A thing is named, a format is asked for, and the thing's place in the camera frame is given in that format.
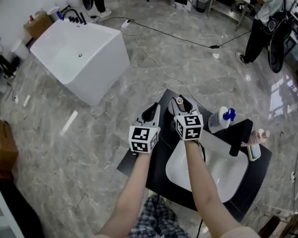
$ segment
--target plaid shorts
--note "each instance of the plaid shorts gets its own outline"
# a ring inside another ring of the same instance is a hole
[[[149,197],[139,215],[130,238],[189,238],[180,228],[176,214],[157,195]]]

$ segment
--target trash bin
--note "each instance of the trash bin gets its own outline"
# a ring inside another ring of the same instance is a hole
[[[208,1],[205,1],[205,0],[197,0],[197,7],[196,7],[196,10],[198,12],[205,12],[205,9],[207,8],[207,4],[208,4]]]
[[[17,40],[11,47],[10,51],[15,53],[22,60],[26,60],[29,56],[29,50],[21,40]]]

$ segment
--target metal shelf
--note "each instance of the metal shelf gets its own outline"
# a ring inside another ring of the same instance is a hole
[[[224,5],[220,2],[214,3],[211,8],[231,17],[232,19],[235,19],[236,21],[239,21],[241,18],[240,14],[238,14],[234,11],[231,11],[230,7]]]

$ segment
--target black countertop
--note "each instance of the black countertop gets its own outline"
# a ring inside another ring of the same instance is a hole
[[[170,115],[167,107],[172,97],[178,96],[178,94],[167,89],[159,101],[161,105],[159,120],[161,131],[159,141],[152,152],[146,187],[177,204],[196,210],[192,192],[172,183],[165,173],[165,166],[179,142],[179,135],[172,124],[173,117]],[[212,113],[199,104],[198,107],[200,113],[203,115],[203,129],[209,131],[207,124]],[[221,130],[215,133],[215,136],[224,140],[224,133],[225,130]],[[260,149],[261,157],[254,162],[248,161],[248,167],[239,188],[233,198],[224,203],[225,207],[238,221],[242,220],[253,203],[262,185],[272,157],[272,152],[267,148],[260,145]],[[240,151],[248,156],[246,147],[241,147]],[[125,175],[130,176],[136,159],[137,157],[132,155],[129,149],[117,169]]]

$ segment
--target sneaker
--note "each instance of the sneaker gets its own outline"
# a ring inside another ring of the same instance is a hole
[[[111,14],[111,10],[105,10],[104,12],[101,12],[99,14],[99,17],[100,18],[105,18],[105,17],[108,17],[110,14]]]
[[[244,68],[248,68],[251,65],[250,62],[244,61],[244,56],[240,52],[236,53],[236,57],[237,57],[237,60],[244,66]]]

